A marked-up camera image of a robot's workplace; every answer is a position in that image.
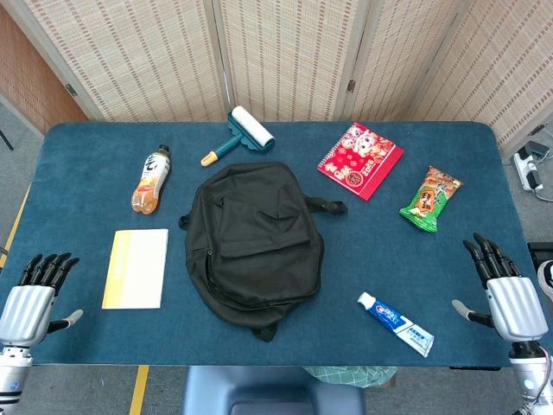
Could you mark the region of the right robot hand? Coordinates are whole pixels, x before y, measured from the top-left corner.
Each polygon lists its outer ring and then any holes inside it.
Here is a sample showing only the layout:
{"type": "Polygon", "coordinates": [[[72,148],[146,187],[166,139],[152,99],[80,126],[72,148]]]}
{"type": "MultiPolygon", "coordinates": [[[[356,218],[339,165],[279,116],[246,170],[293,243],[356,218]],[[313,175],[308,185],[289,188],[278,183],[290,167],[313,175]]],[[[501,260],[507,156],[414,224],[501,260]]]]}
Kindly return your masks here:
{"type": "Polygon", "coordinates": [[[471,310],[459,299],[452,301],[454,309],[470,322],[495,329],[507,342],[539,341],[549,326],[534,284],[497,244],[478,233],[474,239],[465,239],[463,245],[474,262],[490,312],[471,310]]]}

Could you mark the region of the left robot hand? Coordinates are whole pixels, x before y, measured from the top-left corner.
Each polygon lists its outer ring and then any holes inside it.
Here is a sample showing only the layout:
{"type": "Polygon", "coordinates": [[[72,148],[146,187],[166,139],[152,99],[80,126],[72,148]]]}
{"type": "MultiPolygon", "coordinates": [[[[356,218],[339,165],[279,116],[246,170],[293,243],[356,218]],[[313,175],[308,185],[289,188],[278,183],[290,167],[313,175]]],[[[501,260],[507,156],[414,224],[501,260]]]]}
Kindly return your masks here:
{"type": "Polygon", "coordinates": [[[67,274],[79,263],[70,252],[35,255],[12,287],[1,315],[1,344],[31,348],[46,335],[73,326],[84,314],[75,310],[60,320],[51,318],[53,307],[67,274]]]}

